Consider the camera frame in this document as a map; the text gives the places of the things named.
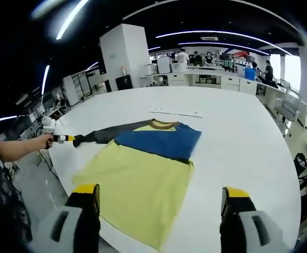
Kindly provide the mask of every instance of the floor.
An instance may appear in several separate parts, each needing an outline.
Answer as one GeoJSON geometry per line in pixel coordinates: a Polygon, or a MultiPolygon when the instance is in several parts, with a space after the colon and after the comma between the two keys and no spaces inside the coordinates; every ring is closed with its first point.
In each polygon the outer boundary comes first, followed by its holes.
{"type": "MultiPolygon", "coordinates": [[[[106,92],[105,90],[96,91],[97,95],[106,92]]],[[[298,122],[293,122],[285,135],[293,158],[299,152],[307,157],[307,129],[304,129],[298,122]]],[[[52,167],[47,151],[43,152],[48,164],[52,167]]],[[[20,172],[17,173],[14,181],[17,189],[22,190],[22,195],[32,219],[32,232],[35,234],[37,224],[52,210],[63,205],[67,200],[60,182],[50,173],[46,162],[38,153],[32,153],[17,162],[20,172]]],[[[299,236],[304,238],[307,234],[307,221],[303,222],[299,236]]],[[[101,253],[118,252],[107,242],[100,238],[101,253]]]]}

